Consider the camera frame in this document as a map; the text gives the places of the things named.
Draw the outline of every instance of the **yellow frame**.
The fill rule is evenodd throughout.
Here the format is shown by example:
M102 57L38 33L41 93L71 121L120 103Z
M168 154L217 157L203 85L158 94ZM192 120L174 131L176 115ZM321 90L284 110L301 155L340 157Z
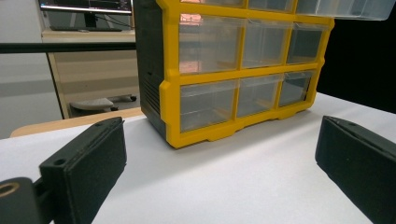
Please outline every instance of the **yellow frame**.
M302 15L295 15L297 7L297 0L294 0L292 12L270 12L248 9L248 0L245 0L243 7L220 7L210 6L196 3L180 2L180 0L156 0L157 4L163 10L163 45L164 45L164 81L160 86L160 106L161 119L166 123L166 141L173 147L179 148L197 142L209 140L215 141L220 138L233 135L236 131L241 130L249 125L259 123L268 119L285 119L293 116L299 111L306 110L315 101L316 88L318 84L318 77L320 69L324 64L324 54L329 41L331 29L334 27L334 20L331 18L309 17ZM318 57L314 63L302 64L286 64L287 54L283 58L282 65L269 66L261 68L241 68L241 58L239 56L239 66L235 71L207 73L204 76L196 75L180 75L179 73L179 59L178 59L178 40L179 40L179 19L181 13L187 14L203 14L209 16L232 17L241 19L261 19L272 21L290 21L303 22L310 24L320 24L329 27L328 30L323 31L321 37ZM287 43L291 38L290 28L287 31ZM239 52L243 52L243 47L240 47ZM312 76L309 89L306 93L305 101L293 105L277 107L279 101L280 88L277 90L276 108L243 118L237 118L233 115L233 119L220 124L200 128L197 130L180 133L180 87L183 85L214 82L228 79L235 79L241 77L255 77L262 75L278 74L284 72L316 70L317 72ZM235 107L237 103L233 104L233 112L236 113Z

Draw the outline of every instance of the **transparent drawer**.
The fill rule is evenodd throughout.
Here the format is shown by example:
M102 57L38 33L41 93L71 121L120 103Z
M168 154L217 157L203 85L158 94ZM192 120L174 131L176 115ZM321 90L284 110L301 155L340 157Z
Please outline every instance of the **transparent drawer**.
M241 78L237 117L257 114L270 110L274 106L277 84L281 74L266 77Z
M394 4L395 0L299 0L297 14L383 21Z
M294 23L287 63L313 63L317 60L318 48L324 25Z
M258 10L291 12L293 0L249 0L248 7Z
M181 14L180 74L235 70L244 20Z
M281 64L286 31L291 26L291 22L247 20L243 67Z
M315 70L285 73L280 92L279 106L304 101L309 82L314 73Z
M235 80L182 86L180 130L186 131L230 120L233 113Z
M244 0L180 0L180 2L200 3L223 7L241 7Z

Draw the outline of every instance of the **white wall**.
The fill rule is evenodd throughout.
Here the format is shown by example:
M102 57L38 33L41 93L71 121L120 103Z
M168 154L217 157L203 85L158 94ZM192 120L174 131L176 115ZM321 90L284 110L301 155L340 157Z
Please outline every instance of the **white wall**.
M0 42L41 43L36 0L0 0ZM0 139L19 127L62 119L44 53L0 54Z

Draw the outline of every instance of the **black side panel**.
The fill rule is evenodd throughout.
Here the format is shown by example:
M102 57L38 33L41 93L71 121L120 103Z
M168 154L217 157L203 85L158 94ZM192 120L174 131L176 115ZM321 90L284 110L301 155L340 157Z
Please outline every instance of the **black side panel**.
M396 144L347 120L324 117L318 166L374 223L396 223Z
M122 123L97 122L40 164L55 223L92 223L126 164Z
M166 139L161 120L160 85L163 82L163 12L155 0L134 0L140 106L151 124Z

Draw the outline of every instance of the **desk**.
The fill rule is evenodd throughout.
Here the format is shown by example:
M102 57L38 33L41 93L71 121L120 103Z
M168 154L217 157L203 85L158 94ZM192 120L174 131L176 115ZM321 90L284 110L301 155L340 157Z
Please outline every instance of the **desk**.
M59 32L46 29L43 43L134 43L134 31ZM139 93L135 50L48 52L65 119L70 103Z
M396 115L318 93L289 119L173 150L144 116L125 119L128 162L93 223L371 223L315 161L323 115L396 141ZM88 125L0 141L0 179L38 165Z

